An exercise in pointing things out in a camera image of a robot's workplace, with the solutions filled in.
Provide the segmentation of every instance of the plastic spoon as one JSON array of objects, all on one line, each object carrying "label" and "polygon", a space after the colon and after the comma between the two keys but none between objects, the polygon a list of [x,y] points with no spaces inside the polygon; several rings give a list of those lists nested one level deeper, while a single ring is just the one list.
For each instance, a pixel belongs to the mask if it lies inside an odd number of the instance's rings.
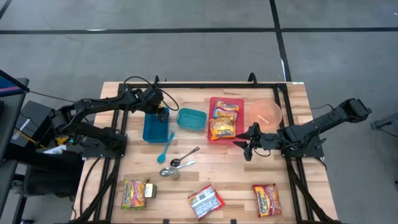
[{"label": "plastic spoon", "polygon": [[[195,161],[189,161],[189,162],[187,162],[186,164],[180,165],[180,166],[178,166],[178,167],[176,167],[176,168],[177,168],[177,169],[181,169],[181,168],[183,168],[183,167],[190,166],[190,165],[194,165],[194,164],[195,164]],[[169,175],[169,168],[168,168],[168,167],[165,167],[165,168],[161,169],[160,172],[159,172],[159,174],[160,174],[161,176],[164,176],[164,177],[168,176],[168,175]]]},{"label": "plastic spoon", "polygon": [[199,150],[199,149],[200,149],[199,146],[197,146],[197,147],[194,148],[192,151],[188,152],[187,155],[183,156],[181,159],[173,159],[173,160],[170,162],[170,165],[171,165],[171,166],[174,166],[174,167],[178,167],[178,166],[180,165],[180,163],[181,163],[181,160],[182,160],[183,158],[189,156],[190,154],[196,152],[196,151]]},{"label": "plastic spoon", "polygon": [[174,133],[171,133],[170,138],[167,141],[166,146],[164,147],[163,153],[160,154],[159,157],[157,158],[158,163],[162,164],[166,160],[166,152],[167,152],[167,149],[169,148],[173,138],[174,138]]}]

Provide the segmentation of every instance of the blue spoon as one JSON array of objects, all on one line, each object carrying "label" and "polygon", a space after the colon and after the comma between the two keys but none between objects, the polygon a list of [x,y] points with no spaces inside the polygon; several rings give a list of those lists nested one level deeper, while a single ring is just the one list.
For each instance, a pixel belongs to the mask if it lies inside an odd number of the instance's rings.
[{"label": "blue spoon", "polygon": [[164,147],[163,153],[160,154],[159,157],[157,158],[158,163],[162,164],[166,160],[166,152],[167,152],[167,149],[169,148],[173,138],[174,138],[174,133],[171,133],[170,138],[167,141],[166,146]]}]

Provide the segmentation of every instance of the metal spoon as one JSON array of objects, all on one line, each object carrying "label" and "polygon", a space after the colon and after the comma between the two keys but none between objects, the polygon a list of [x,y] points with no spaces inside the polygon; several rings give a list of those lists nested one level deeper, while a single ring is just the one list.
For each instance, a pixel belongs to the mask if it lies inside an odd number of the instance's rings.
[{"label": "metal spoon", "polygon": [[170,165],[171,165],[171,166],[174,166],[174,167],[178,167],[178,166],[180,165],[180,163],[181,163],[181,160],[182,160],[183,158],[189,156],[190,154],[196,152],[196,151],[199,150],[199,149],[200,149],[199,146],[197,146],[196,148],[192,149],[192,151],[188,152],[187,155],[183,156],[181,159],[173,159],[173,160],[170,162]]},{"label": "metal spoon", "polygon": [[[195,164],[195,161],[189,161],[189,162],[187,162],[186,164],[180,165],[180,166],[178,166],[178,167],[176,167],[176,168],[177,168],[177,169],[181,169],[181,168],[183,168],[183,167],[190,166],[190,165],[194,165],[194,164]],[[167,177],[167,176],[169,175],[169,168],[168,168],[168,167],[165,167],[165,168],[161,169],[160,172],[159,172],[159,174],[160,174],[161,176]]]}]

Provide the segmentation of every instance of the silver spoon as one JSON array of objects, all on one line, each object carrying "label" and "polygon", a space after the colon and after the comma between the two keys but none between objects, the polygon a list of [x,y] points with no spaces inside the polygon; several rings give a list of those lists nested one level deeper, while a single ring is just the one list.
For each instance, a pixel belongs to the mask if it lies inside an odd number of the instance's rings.
[{"label": "silver spoon", "polygon": [[[186,164],[180,165],[180,166],[178,166],[178,167],[176,167],[176,168],[177,168],[177,169],[181,169],[181,168],[183,168],[183,167],[190,166],[190,165],[194,165],[194,164],[195,164],[195,161],[189,161],[189,162],[187,162]],[[159,172],[159,174],[160,174],[161,176],[167,177],[167,176],[169,175],[169,168],[168,168],[168,167],[165,167],[165,168],[161,169],[160,172]]]}]

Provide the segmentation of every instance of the black floor stripe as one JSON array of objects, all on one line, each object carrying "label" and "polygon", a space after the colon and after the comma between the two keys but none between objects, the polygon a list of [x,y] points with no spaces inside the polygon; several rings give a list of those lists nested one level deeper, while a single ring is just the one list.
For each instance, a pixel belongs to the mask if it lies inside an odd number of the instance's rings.
[{"label": "black floor stripe", "polygon": [[6,3],[4,3],[4,5],[2,6],[1,10],[0,10],[0,19],[3,17],[4,13],[6,13],[8,6],[11,4],[12,0],[7,0]]},{"label": "black floor stripe", "polygon": [[269,0],[269,4],[271,6],[272,18],[273,18],[274,24],[275,24],[276,39],[278,41],[279,55],[280,55],[280,59],[282,60],[282,68],[284,70],[285,81],[291,82],[292,76],[290,74],[289,63],[287,61],[284,38],[282,36],[281,29],[280,29],[278,11],[276,9],[275,0]]},{"label": "black floor stripe", "polygon": [[93,30],[0,30],[0,34],[188,34],[228,32],[275,32],[274,28],[175,28],[175,29],[93,29]]},{"label": "black floor stripe", "polygon": [[398,32],[398,27],[282,28],[282,32]]}]

